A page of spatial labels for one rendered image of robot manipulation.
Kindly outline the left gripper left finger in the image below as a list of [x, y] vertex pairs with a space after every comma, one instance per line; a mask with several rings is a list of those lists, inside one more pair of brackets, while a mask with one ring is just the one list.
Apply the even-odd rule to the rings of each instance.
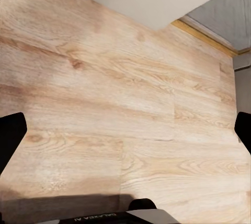
[[22, 112], [0, 117], [0, 175], [27, 132]]

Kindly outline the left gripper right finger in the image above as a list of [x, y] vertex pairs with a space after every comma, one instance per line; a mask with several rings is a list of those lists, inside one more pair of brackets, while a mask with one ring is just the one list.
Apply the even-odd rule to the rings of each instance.
[[251, 114], [239, 112], [236, 118], [234, 130], [239, 140], [251, 154]]

